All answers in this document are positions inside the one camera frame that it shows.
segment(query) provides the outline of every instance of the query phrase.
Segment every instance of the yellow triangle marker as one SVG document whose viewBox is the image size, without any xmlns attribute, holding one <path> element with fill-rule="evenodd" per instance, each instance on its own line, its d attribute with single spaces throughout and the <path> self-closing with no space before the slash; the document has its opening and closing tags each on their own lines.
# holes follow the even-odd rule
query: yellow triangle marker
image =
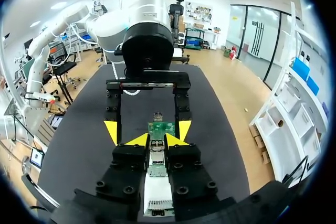
<svg viewBox="0 0 336 224">
<path fill-rule="evenodd" d="M 166 133 L 166 137 L 167 137 L 167 143 L 168 143 L 168 146 L 174 146 L 175 144 L 178 144 L 178 145 L 189 145 L 181 140 L 179 140 L 178 138 L 176 138 L 175 136 L 169 134 L 169 133 Z"/>
<path fill-rule="evenodd" d="M 140 146 L 146 146 L 146 142 L 147 142 L 147 135 L 148 133 L 145 133 L 139 137 L 137 137 L 136 139 L 133 139 L 132 141 L 125 143 L 126 145 L 135 145 L 135 144 L 139 144 Z"/>
<path fill-rule="evenodd" d="M 110 133 L 110 136 L 112 138 L 112 141 L 114 142 L 115 145 L 117 145 L 117 122 L 112 122 L 112 121 L 104 121 L 107 130 Z"/>
<path fill-rule="evenodd" d="M 191 121 L 180 121 L 178 124 L 180 128 L 180 140 L 184 141 L 190 128 Z"/>
</svg>

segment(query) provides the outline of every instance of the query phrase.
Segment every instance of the workbench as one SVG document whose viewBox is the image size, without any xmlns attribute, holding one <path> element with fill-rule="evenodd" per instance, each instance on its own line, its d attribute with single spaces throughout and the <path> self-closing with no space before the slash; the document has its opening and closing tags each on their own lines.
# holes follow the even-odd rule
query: workbench
<svg viewBox="0 0 336 224">
<path fill-rule="evenodd" d="M 125 65 L 116 68 L 122 77 Z M 221 103 L 199 67 L 172 64 L 171 70 L 187 72 L 191 81 L 188 93 L 193 122 L 186 142 L 195 143 L 201 150 L 202 163 L 217 182 L 219 199 L 233 196 L 241 201 L 250 194 L 247 174 Z M 50 142 L 38 185 L 60 204 L 72 199 L 76 188 L 95 195 L 96 181 L 112 161 L 115 145 L 103 120 L 106 80 L 113 78 L 111 65 L 99 68 L 69 107 Z M 135 96 L 123 94 L 122 141 L 128 142 L 148 132 L 148 122 L 153 121 L 154 112 L 162 112 L 164 121 L 174 122 L 171 88 L 141 91 Z M 39 215 L 43 217 L 45 212 L 40 211 Z M 148 218 L 152 217 L 141 217 L 139 213 L 139 221 Z"/>
</svg>

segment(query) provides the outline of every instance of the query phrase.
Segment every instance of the office chair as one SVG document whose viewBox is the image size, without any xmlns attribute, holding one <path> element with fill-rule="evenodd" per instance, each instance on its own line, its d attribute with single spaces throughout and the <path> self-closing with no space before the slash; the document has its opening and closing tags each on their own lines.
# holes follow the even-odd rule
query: office chair
<svg viewBox="0 0 336 224">
<path fill-rule="evenodd" d="M 52 68 L 54 76 L 57 79 L 57 83 L 60 86 L 62 93 L 67 100 L 67 102 L 65 102 L 66 105 L 70 105 L 73 102 L 73 99 L 67 89 L 67 85 L 72 84 L 73 88 L 76 89 L 77 86 L 75 84 L 75 81 L 78 81 L 78 82 L 80 81 L 80 78 L 70 78 L 67 75 L 68 72 L 77 65 L 77 63 L 75 62 L 76 55 L 74 54 L 70 54 L 70 55 L 74 56 L 73 61 L 67 61 L 59 67 Z M 52 64 L 54 65 L 60 64 L 66 59 L 67 56 L 68 56 L 68 53 L 67 53 L 67 50 L 63 42 L 57 42 L 50 47 L 49 62 L 51 62 Z"/>
<path fill-rule="evenodd" d="M 62 64 L 59 67 L 55 67 L 53 68 L 53 71 L 55 73 L 55 71 L 60 74 L 60 75 L 65 75 L 65 81 L 64 83 L 66 85 L 71 84 L 73 86 L 74 89 L 77 89 L 77 85 L 75 84 L 75 82 L 79 82 L 80 78 L 72 78 L 72 77 L 68 77 L 68 71 L 72 68 L 74 68 L 77 64 L 75 63 L 76 61 L 76 55 L 75 54 L 70 54 L 71 56 L 74 56 L 73 62 L 71 61 L 67 61 L 64 64 Z M 53 45 L 50 49 L 50 61 L 52 62 L 52 64 L 59 64 L 62 61 L 65 60 L 65 58 L 68 56 L 67 53 L 67 49 L 64 46 L 63 42 L 58 42 L 57 44 Z"/>
</svg>

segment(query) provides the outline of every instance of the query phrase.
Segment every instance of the door handle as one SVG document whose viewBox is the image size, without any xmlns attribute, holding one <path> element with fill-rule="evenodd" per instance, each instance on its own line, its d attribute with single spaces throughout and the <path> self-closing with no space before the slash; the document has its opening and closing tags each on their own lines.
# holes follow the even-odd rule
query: door handle
<svg viewBox="0 0 336 224">
<path fill-rule="evenodd" d="M 261 28 L 261 38 L 260 38 L 260 43 L 259 43 L 259 47 L 257 49 L 257 56 L 259 55 L 259 50 L 260 50 L 260 46 L 261 46 L 261 42 L 263 40 L 263 36 L 264 36 L 264 28 L 265 28 L 265 24 L 262 24 L 262 28 Z"/>
<path fill-rule="evenodd" d="M 256 27 L 256 33 L 254 34 L 254 40 L 253 40 L 253 45 L 252 45 L 252 50 L 251 53 L 254 54 L 255 51 L 255 43 L 256 43 L 256 37 L 257 37 L 257 31 L 259 29 L 259 21 L 257 21 L 257 27 Z"/>
</svg>

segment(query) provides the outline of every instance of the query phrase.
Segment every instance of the glass door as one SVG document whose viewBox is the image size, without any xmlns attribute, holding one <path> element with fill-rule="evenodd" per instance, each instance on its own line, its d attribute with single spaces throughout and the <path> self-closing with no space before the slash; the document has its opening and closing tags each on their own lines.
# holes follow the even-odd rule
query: glass door
<svg viewBox="0 0 336 224">
<path fill-rule="evenodd" d="M 227 33 L 226 47 L 232 49 L 233 46 L 239 52 L 240 44 L 244 33 L 246 6 L 232 5 L 230 11 L 229 30 Z"/>
<path fill-rule="evenodd" d="M 276 53 L 274 55 L 274 60 L 272 63 L 272 66 L 269 70 L 269 73 L 267 75 L 267 78 L 265 80 L 265 83 L 272 89 L 280 75 L 280 71 L 282 67 L 285 64 L 285 61 L 287 60 L 288 55 L 286 53 L 283 54 L 283 48 L 286 45 L 286 43 L 289 42 L 290 38 L 290 30 L 291 30 L 291 16 L 282 13 L 281 14 L 281 27 L 280 27 L 280 34 L 279 34 L 279 40 L 278 40 L 278 46 Z M 302 28 L 302 23 L 299 20 L 296 20 L 296 24 Z M 300 45 L 301 45 L 301 37 L 297 36 L 297 38 L 294 39 L 293 45 L 298 45 L 298 47 L 291 48 L 291 55 L 298 55 L 300 52 Z"/>
<path fill-rule="evenodd" d="M 242 51 L 239 59 L 261 80 L 270 65 L 278 37 L 280 13 L 249 7 Z"/>
</svg>

